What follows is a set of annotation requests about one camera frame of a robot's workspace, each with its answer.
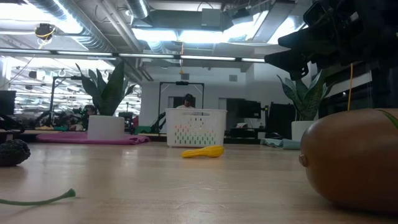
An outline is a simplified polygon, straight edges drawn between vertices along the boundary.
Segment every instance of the white pot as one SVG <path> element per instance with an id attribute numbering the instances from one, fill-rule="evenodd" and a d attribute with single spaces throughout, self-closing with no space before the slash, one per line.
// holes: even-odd
<path id="1" fill-rule="evenodd" d="M 124 118 L 91 115 L 88 118 L 90 140 L 120 140 L 124 137 Z"/>
<path id="2" fill-rule="evenodd" d="M 314 121 L 293 121 L 292 140 L 301 141 L 304 132 L 314 123 Z"/>

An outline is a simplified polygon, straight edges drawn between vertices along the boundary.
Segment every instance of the pink mat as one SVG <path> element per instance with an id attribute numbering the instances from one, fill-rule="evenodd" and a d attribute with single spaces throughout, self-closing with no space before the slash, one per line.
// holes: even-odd
<path id="1" fill-rule="evenodd" d="M 53 143 L 77 143 L 77 144 L 115 144 L 115 145 L 134 145 L 144 142 L 149 142 L 146 136 L 135 136 L 125 134 L 124 139 L 121 140 L 89 140 L 87 133 L 64 132 L 57 134 L 40 134 L 36 136 L 40 142 Z"/>

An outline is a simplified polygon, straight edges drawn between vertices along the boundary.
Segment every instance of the table surface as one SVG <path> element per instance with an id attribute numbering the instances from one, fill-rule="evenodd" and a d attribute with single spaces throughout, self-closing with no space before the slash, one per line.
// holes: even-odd
<path id="1" fill-rule="evenodd" d="M 226 145 L 220 158 L 184 149 L 30 144 L 19 167 L 0 168 L 0 198 L 78 197 L 40 207 L 0 205 L 0 223 L 398 223 L 339 210 L 309 186 L 298 151 Z"/>

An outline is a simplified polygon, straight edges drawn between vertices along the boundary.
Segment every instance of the computer monitor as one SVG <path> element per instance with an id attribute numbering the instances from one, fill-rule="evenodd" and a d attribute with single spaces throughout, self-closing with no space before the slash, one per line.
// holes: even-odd
<path id="1" fill-rule="evenodd" d="M 261 103 L 256 101 L 241 100 L 238 103 L 238 117 L 261 119 Z"/>
<path id="2" fill-rule="evenodd" d="M 0 90 L 0 113 L 13 115 L 17 91 Z"/>

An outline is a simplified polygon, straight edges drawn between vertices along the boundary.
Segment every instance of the laundry basket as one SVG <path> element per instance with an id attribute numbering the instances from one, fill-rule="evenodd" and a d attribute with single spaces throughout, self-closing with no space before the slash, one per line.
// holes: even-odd
<path id="1" fill-rule="evenodd" d="M 167 145 L 222 146 L 226 110 L 166 109 Z"/>

